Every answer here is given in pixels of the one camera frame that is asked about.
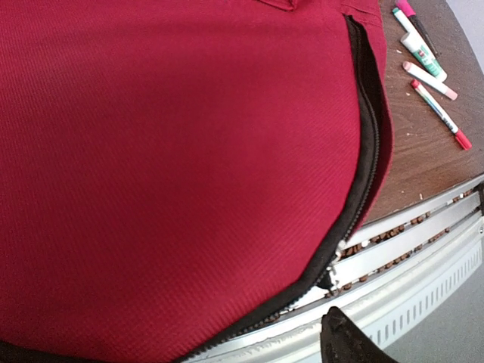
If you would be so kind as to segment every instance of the zipper teeth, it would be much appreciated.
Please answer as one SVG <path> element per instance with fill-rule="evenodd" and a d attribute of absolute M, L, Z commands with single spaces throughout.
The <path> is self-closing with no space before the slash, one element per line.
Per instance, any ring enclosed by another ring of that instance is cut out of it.
<path fill-rule="evenodd" d="M 355 25 L 355 24 L 353 24 L 353 26 L 355 26 L 355 28 L 357 29 L 358 34 L 361 35 L 361 31 L 358 28 L 358 26 Z M 359 57 L 360 53 L 361 53 L 361 36 L 358 37 L 358 46 L 357 46 L 356 56 Z M 358 65 L 357 83 L 358 83 L 358 89 L 360 90 L 361 94 L 363 95 L 363 98 L 365 100 L 365 103 L 367 104 L 367 109 L 368 109 L 368 111 L 371 114 L 371 119 L 373 120 L 374 140 L 375 140 L 375 145 L 374 145 L 374 158 L 373 158 L 373 163 L 371 165 L 370 177 L 368 178 L 368 183 L 366 185 L 365 192 L 363 193 L 363 196 L 361 198 L 361 202 L 360 202 L 359 208 L 356 211 L 356 214 L 353 217 L 353 220 L 350 223 L 350 225 L 348 227 L 348 230 L 346 231 L 343 239 L 338 243 L 337 248 L 336 248 L 336 251 L 335 251 L 335 254 L 334 254 L 334 257 L 332 258 L 329 266 L 326 268 L 325 271 L 323 271 L 318 276 L 318 278 L 315 280 L 315 282 L 313 284 L 311 284 L 311 287 L 307 291 L 305 291 L 303 294 L 301 294 L 300 296 L 298 296 L 296 299 L 294 299 L 291 302 L 289 302 L 288 304 L 286 304 L 286 306 L 283 307 L 282 309 L 280 309 L 279 311 L 271 314 L 270 316 L 268 316 L 264 320 L 261 320 L 261 321 L 255 323 L 255 324 L 253 324 L 253 325 L 250 325 L 249 327 L 244 328 L 243 330 L 240 330 L 239 332 L 237 332 L 235 334 L 232 334 L 229 337 L 224 338 L 223 340 L 220 340 L 218 343 L 209 344 L 209 345 L 204 346 L 202 349 L 200 349 L 197 352 L 195 352 L 191 357 L 196 356 L 196 355 L 199 355 L 199 354 L 202 354 L 202 353 L 210 350 L 211 348 L 214 348 L 214 347 L 216 347 L 216 346 L 218 346 L 220 344 L 223 344 L 223 343 L 228 342 L 231 339 L 234 339 L 235 337 L 239 337 L 240 335 L 250 333 L 251 331 L 254 331 L 255 329 L 259 328 L 260 326 L 262 326 L 264 324 L 267 324 L 267 323 L 270 323 L 270 322 L 272 322 L 274 320 L 279 319 L 280 316 L 281 316 L 281 313 L 283 311 L 287 310 L 294 303 L 297 303 L 315 285 L 319 284 L 324 279 L 324 276 L 326 275 L 326 273 L 331 272 L 334 269 L 334 264 L 340 260 L 340 258 L 341 258 L 341 251 L 344 248 L 344 243 L 346 242 L 346 239 L 353 233 L 353 228 L 355 227 L 355 225 L 356 225 L 356 223 L 357 223 L 357 221 L 358 221 L 361 213 L 363 212 L 363 210 L 365 208 L 365 204 L 366 204 L 366 201 L 368 199 L 368 195 L 370 194 L 371 186 L 373 184 L 373 181 L 374 181 L 374 178 L 375 178 L 375 174 L 376 174 L 376 171 L 377 171 L 377 165 L 378 165 L 377 164 L 377 161 L 378 161 L 378 157 L 380 155 L 380 138 L 378 137 L 378 134 L 377 134 L 378 131 L 377 131 L 377 125 L 376 125 L 376 115 L 374 113 L 373 108 L 371 107 L 371 102 L 368 99 L 368 95 L 366 94 L 365 89 L 364 89 L 364 87 L 362 85 L 363 82 L 361 80 L 361 64 Z"/>

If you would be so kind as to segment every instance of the red fabric bag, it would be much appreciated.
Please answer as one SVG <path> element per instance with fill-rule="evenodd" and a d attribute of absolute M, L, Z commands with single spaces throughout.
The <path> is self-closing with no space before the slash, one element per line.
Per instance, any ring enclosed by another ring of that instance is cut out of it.
<path fill-rule="evenodd" d="M 391 157 L 376 0 L 0 14 L 0 361 L 171 361 L 324 281 Z"/>

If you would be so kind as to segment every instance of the wooden surface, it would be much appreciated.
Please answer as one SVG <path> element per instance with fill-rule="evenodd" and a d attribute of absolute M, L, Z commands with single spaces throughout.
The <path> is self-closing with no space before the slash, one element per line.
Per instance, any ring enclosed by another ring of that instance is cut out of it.
<path fill-rule="evenodd" d="M 388 44 L 386 90 L 395 127 L 395 153 L 386 184 L 368 221 L 419 203 L 484 173 L 484 76 L 464 31 L 445 0 L 410 1 L 440 52 L 451 101 L 426 88 L 473 143 L 462 150 L 452 133 L 410 86 L 403 61 L 418 64 L 400 38 L 405 30 L 392 15 L 395 2 L 380 2 Z"/>

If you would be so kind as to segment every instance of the pink marker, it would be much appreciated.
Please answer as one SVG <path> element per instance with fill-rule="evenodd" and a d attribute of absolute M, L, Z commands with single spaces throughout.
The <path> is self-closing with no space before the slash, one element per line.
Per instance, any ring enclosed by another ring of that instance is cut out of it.
<path fill-rule="evenodd" d="M 425 42 L 429 46 L 432 53 L 436 57 L 438 57 L 439 52 L 436 50 L 436 46 L 430 40 L 429 34 L 425 30 L 424 25 L 418 20 L 418 17 L 415 14 L 415 10 L 412 9 L 412 7 L 407 2 L 407 0 L 396 0 L 395 5 L 398 9 L 403 11 L 403 14 L 405 14 L 407 16 L 407 18 L 410 20 L 410 22 L 414 25 L 415 29 L 417 29 L 417 31 L 420 33 L 420 35 L 422 36 L 423 40 L 425 40 Z"/>
<path fill-rule="evenodd" d="M 437 91 L 443 93 L 451 100 L 455 100 L 457 98 L 457 93 L 451 90 L 448 86 L 444 85 L 440 82 L 436 77 L 432 76 L 431 74 L 425 72 L 423 69 L 419 68 L 412 62 L 403 62 L 403 69 L 410 73 L 413 77 L 418 78 L 420 81 L 425 82 L 427 85 L 434 87 Z"/>

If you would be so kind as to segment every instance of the zipper pull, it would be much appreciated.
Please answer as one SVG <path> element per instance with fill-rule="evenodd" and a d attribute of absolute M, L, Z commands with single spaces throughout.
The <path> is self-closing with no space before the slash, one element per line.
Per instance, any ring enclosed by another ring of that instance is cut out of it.
<path fill-rule="evenodd" d="M 336 265 L 336 263 L 338 261 L 341 260 L 341 251 L 344 250 L 345 246 L 346 246 L 345 240 L 341 240 L 338 243 L 338 245 L 336 247 L 336 251 L 334 252 L 334 258 L 331 260 L 331 263 L 326 268 L 327 271 L 328 271 L 328 274 L 330 276 L 330 282 L 331 282 L 330 294 L 332 296 L 336 296 L 338 294 L 338 292 L 340 291 L 340 288 L 341 288 L 340 281 L 337 279 L 336 269 L 334 268 L 334 266 Z"/>

